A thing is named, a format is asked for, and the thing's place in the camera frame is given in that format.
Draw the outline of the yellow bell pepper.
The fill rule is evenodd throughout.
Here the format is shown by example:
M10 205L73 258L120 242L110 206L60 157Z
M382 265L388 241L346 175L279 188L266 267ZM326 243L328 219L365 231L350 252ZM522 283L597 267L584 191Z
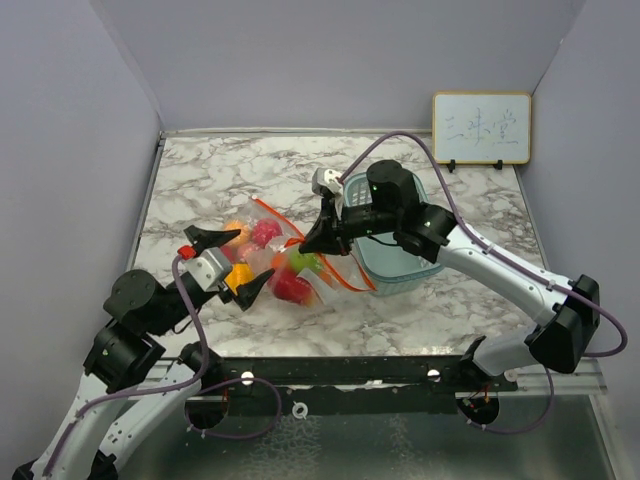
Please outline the yellow bell pepper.
M251 282L254 278L253 270L247 263L236 263L226 276L225 283L236 294L239 286Z

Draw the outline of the pink peach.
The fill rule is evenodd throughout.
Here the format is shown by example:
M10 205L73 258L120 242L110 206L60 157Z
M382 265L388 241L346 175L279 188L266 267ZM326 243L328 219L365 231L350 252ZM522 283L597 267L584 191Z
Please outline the pink peach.
M238 263L247 263L249 257L260 250L261 247L253 242L242 244L236 249L236 261Z

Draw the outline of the green fruit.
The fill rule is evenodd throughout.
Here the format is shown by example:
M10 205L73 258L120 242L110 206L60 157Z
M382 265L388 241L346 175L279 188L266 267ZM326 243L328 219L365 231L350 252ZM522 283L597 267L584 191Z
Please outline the green fruit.
M288 254L289 265L296 273L304 269L309 269L314 273L324 270L321 258L314 253L300 253L298 250L291 250Z

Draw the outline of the clear orange zip bag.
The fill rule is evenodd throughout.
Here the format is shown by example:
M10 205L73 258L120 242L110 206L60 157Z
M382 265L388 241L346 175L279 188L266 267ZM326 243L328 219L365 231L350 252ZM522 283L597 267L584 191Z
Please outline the clear orange zip bag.
M289 252L291 250L299 251L300 245L301 241L297 239L296 244L290 248ZM344 294L364 294L375 291L372 281L359 265L354 254L349 253L346 256L314 254L321 258L324 270L314 273L309 269L304 269L300 273L296 273L310 283L314 292L313 302L308 306L300 306L328 305L337 301ZM292 270L289 260L284 269Z
M257 197L232 216L224 230L240 231L221 248L232 264L226 278L230 286L245 284L269 269L284 269L290 248L301 237L289 219Z

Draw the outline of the red apple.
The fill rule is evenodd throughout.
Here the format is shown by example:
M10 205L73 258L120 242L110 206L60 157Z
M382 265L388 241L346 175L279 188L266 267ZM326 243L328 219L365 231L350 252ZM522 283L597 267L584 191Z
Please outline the red apple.
M251 241L261 248L265 248L271 240L283 234L280 224L270 218L263 218L256 222L251 231Z

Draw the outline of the red bell pepper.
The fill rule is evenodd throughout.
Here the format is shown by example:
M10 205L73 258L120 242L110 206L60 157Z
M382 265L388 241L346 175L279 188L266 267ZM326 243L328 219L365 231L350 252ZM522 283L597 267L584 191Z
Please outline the red bell pepper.
M269 286L274 296L280 300L304 306L313 302L314 292L310 283L293 270L277 271L269 280Z

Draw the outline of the orange fruit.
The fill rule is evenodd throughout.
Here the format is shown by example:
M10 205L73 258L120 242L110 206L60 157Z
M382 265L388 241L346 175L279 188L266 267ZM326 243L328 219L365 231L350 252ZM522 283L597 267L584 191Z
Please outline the orange fruit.
M272 258L271 267L274 269L279 269L286 264L287 260L288 257L286 254L279 253Z

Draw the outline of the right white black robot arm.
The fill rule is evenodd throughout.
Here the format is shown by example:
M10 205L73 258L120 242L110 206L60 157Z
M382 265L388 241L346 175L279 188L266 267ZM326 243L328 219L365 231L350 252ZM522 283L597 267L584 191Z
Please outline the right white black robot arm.
M519 307L533 327L481 336L461 357L459 378L469 390L481 391L505 371L535 364L563 374L576 370L600 323L595 280L538 269L481 238L451 211L422 200L414 174L394 160L375 162L365 177L370 203L349 207L338 201L337 171L314 172L312 190L321 196L321 208L301 252L347 255L355 239L390 233L405 252L461 272Z

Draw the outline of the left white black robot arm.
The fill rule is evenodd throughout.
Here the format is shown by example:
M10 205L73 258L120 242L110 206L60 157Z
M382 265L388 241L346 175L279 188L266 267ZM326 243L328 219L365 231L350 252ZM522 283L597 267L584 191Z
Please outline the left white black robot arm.
M157 337L219 298L250 308L274 272L232 282L233 266L222 246L239 230L210 231L194 225L172 262L174 280L159 283L145 270L130 270L112 286L103 308L110 321L97 333L83 363L78 390L56 435L35 460L16 468L16 479L115 479L139 445L196 394L228 392L235 379L209 349L201 322L198 341L152 388L142 385L165 349Z

